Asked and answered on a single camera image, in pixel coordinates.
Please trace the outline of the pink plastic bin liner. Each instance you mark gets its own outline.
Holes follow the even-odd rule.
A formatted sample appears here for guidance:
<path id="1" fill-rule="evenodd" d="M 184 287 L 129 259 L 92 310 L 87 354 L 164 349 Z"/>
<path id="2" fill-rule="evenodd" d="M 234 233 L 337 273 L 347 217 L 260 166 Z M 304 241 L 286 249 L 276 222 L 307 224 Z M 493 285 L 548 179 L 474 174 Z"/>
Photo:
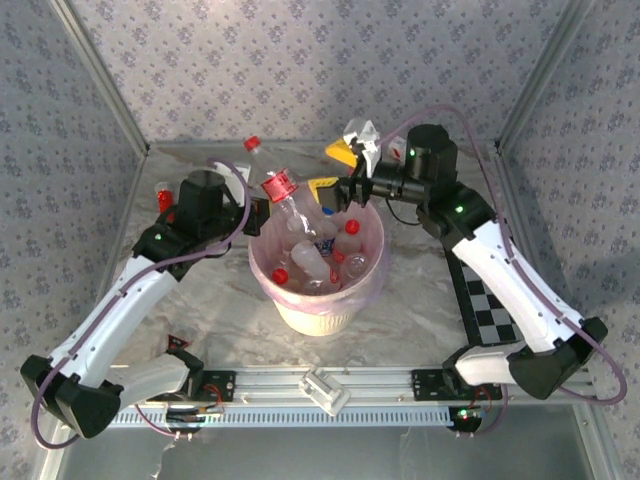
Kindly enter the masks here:
<path id="1" fill-rule="evenodd" d="M 284 235 L 288 233 L 275 207 L 272 208 L 266 231 L 250 240 L 251 271 L 278 308 L 314 315 L 346 315 L 363 309 L 380 294 L 388 270 L 389 248 L 377 209 L 372 203 L 365 207 L 353 203 L 346 212 L 335 215 L 339 220 L 356 219 L 361 223 L 362 250 L 370 263 L 361 279 L 331 295 L 305 296 L 289 292 L 272 282 L 268 269 L 275 265 L 276 255 L 283 249 Z"/>

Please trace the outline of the long aluminium base rail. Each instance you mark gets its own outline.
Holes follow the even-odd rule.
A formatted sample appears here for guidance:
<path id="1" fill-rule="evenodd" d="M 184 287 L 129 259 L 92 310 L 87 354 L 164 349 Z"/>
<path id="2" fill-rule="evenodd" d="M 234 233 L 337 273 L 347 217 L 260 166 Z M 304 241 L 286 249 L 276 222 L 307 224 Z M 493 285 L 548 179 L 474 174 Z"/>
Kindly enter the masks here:
<path id="1" fill-rule="evenodd" d="M 216 388 L 207 387 L 192 404 L 212 403 L 217 391 L 225 395 L 226 405 L 254 407 L 303 407 L 313 402 L 299 390 L 299 381 L 314 367 L 299 368 L 238 368 L 232 380 L 226 378 Z M 497 407 L 502 402 L 502 390 L 497 384 L 454 395 L 446 389 L 440 369 L 422 368 L 414 375 L 403 367 L 325 368 L 351 392 L 346 404 L 352 407 L 409 405 L 462 405 L 471 401 Z"/>

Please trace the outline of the white plastic bin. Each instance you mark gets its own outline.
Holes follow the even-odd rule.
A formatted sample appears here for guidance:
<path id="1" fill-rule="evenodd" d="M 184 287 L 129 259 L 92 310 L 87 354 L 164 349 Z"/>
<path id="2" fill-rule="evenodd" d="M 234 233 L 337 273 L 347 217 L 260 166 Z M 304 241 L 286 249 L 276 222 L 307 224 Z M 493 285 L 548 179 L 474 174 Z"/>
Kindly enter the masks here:
<path id="1" fill-rule="evenodd" d="M 309 190 L 306 190 L 306 194 L 308 196 L 308 199 L 310 200 L 310 203 L 312 205 L 312 209 L 315 211 L 315 213 L 318 215 L 319 211 L 320 211 L 320 207 L 318 206 L 318 204 L 315 202 L 315 200 L 313 199 L 312 194 L 309 192 Z M 338 225 L 339 225 L 339 231 L 341 231 L 346 223 L 346 221 L 344 220 L 338 220 Z M 292 260 L 291 258 L 291 250 L 292 248 L 301 241 L 298 240 L 297 236 L 295 234 L 292 234 L 291 232 L 288 232 L 284 235 L 284 239 L 283 239 L 283 249 L 282 252 L 276 255 L 276 259 L 275 259 L 275 265 L 270 267 L 268 270 L 270 272 L 270 278 L 271 278 L 271 272 L 278 267 L 285 267 L 291 270 L 292 273 L 296 274 L 301 281 L 301 286 L 303 284 L 303 282 L 308 278 L 308 276 L 304 273 L 303 270 L 301 270 Z M 344 287 L 348 287 L 353 285 L 355 282 L 350 282 L 350 283 L 343 283 L 341 278 L 340 278 L 340 267 L 341 265 L 337 265 L 336 263 L 333 262 L 331 255 L 328 257 L 323 257 L 323 259 L 329 264 L 329 266 L 331 267 L 331 278 L 330 280 L 333 282 L 336 282 L 337 280 L 340 280 L 342 283 L 342 288 Z M 352 319 L 352 317 L 354 315 L 356 315 L 359 311 L 353 313 L 353 314 L 346 314 L 346 315 L 314 315 L 314 314 L 305 314 L 305 313 L 300 313 L 300 312 L 294 312 L 291 311 L 289 309 L 284 309 L 282 307 L 278 308 L 276 305 L 275 307 L 277 308 L 280 316 L 282 317 L 282 319 L 285 321 L 285 323 L 290 326 L 292 329 L 296 330 L 299 333 L 302 333 L 304 335 L 308 335 L 308 336 L 317 336 L 317 337 L 321 337 L 321 336 L 328 336 L 331 334 L 334 334 L 340 330 L 342 330 Z"/>

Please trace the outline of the black white checkerboard board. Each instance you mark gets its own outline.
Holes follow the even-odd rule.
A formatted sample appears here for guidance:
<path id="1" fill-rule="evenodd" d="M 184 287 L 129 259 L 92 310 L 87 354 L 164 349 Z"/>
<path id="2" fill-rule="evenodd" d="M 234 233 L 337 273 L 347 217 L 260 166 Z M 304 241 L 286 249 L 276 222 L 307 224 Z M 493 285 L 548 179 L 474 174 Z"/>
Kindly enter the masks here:
<path id="1" fill-rule="evenodd" d="M 497 346 L 521 341 L 515 321 L 480 277 L 453 253 L 446 251 L 445 258 L 468 343 Z"/>

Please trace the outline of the aluminium frame post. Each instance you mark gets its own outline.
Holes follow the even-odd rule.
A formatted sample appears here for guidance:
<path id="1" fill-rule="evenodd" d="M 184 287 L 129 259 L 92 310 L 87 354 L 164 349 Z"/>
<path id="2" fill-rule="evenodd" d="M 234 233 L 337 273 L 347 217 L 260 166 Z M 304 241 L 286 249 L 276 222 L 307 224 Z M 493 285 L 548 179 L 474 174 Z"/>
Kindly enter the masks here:
<path id="1" fill-rule="evenodd" d="M 596 0 L 565 1 L 559 19 L 551 30 L 542 52 L 534 63 L 524 87 L 496 139 L 496 148 L 499 154 L 506 155 L 514 148 L 554 72 L 595 3 Z"/>
<path id="2" fill-rule="evenodd" d="M 59 18 L 84 68 L 114 115 L 129 144 L 138 154 L 145 156 L 148 152 L 148 143 L 71 0 L 47 0 L 47 2 Z"/>

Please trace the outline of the clear bottle red cap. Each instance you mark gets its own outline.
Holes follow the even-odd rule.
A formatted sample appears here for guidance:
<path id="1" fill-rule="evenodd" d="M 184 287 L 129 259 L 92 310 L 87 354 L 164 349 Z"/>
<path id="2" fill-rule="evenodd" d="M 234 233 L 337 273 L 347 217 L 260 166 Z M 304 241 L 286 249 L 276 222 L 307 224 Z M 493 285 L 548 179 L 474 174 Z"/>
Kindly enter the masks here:
<path id="1" fill-rule="evenodd" d="M 282 169 L 261 183 L 271 204 L 283 219 L 288 232 L 299 241 L 308 240 L 316 248 L 324 240 L 321 222 L 312 209 L 306 190 L 300 186 L 288 169 Z"/>
<path id="2" fill-rule="evenodd" d="M 257 136 L 251 136 L 246 139 L 244 147 L 251 156 L 249 182 L 252 186 L 260 187 L 280 171 L 281 161 L 279 157 L 267 150 Z"/>
<path id="3" fill-rule="evenodd" d="M 349 219 L 346 221 L 334 241 L 333 254 L 335 257 L 346 257 L 361 251 L 362 237 L 360 230 L 361 225 L 358 220 Z"/>

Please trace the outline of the white plastic bracket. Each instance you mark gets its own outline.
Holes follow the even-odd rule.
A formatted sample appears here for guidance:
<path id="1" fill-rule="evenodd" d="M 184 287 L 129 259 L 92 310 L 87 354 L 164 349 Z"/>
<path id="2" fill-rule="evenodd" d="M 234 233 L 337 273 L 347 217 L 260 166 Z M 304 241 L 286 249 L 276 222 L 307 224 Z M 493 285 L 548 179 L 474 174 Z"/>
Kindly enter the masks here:
<path id="1" fill-rule="evenodd" d="M 327 415 L 336 417 L 351 398 L 351 392 L 319 367 L 308 370 L 299 381 L 300 392 Z"/>

